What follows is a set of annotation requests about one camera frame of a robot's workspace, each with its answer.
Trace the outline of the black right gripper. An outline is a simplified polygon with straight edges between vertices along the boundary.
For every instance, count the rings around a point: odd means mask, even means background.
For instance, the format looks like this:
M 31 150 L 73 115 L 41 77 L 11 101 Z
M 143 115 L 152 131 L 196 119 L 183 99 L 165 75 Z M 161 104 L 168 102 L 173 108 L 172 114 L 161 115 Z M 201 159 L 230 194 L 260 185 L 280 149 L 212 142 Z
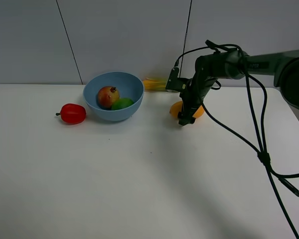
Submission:
M 202 103 L 215 82 L 215 78 L 205 76 L 204 74 L 195 74 L 187 82 L 186 88 L 180 94 L 183 102 L 182 110 L 177 115 L 180 126 L 194 124 L 196 120 L 194 116 L 202 116 L 205 113 Z

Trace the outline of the dark green right robot arm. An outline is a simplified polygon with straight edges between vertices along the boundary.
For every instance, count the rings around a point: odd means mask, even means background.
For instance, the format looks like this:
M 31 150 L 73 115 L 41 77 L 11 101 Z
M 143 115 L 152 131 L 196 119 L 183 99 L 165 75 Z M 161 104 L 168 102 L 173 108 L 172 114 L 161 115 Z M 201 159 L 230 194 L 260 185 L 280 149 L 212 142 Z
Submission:
M 200 101 L 218 79 L 240 80 L 253 74 L 273 76 L 274 86 L 280 89 L 283 98 L 299 110 L 299 50 L 257 56 L 249 56 L 237 46 L 214 46 L 213 50 L 213 54 L 196 59 L 192 79 L 178 77 L 178 61 L 171 71 L 169 82 L 176 83 L 175 90 L 184 103 L 184 109 L 177 115 L 180 125 L 195 122 L 193 115 L 201 106 Z

